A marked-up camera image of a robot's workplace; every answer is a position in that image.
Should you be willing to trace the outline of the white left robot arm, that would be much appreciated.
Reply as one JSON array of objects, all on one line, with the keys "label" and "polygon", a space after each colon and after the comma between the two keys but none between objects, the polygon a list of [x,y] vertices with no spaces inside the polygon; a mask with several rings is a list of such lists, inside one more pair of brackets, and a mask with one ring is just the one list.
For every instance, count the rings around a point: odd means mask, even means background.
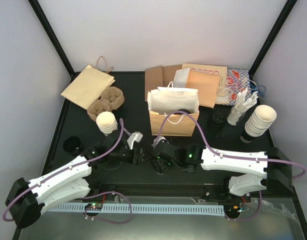
[{"label": "white left robot arm", "polygon": [[86,177],[107,160],[137,164],[140,156],[134,146],[142,138],[143,134],[138,131],[115,130],[103,142],[82,151],[69,163],[29,181],[17,179],[5,200],[3,220],[24,229],[57,205],[85,197],[97,199],[101,187],[87,182]]}]

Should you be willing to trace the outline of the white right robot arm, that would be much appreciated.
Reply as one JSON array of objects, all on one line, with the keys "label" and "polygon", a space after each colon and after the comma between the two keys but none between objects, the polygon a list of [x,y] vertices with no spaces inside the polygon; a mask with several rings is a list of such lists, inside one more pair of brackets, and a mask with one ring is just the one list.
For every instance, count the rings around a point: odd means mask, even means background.
[{"label": "white right robot arm", "polygon": [[187,173],[194,173],[198,166],[205,171],[240,173],[230,177],[220,190],[227,202],[262,190],[282,195],[293,192],[290,162],[270,161],[265,151],[225,151],[196,144],[181,148],[161,141],[153,148],[152,155],[167,166]]}]

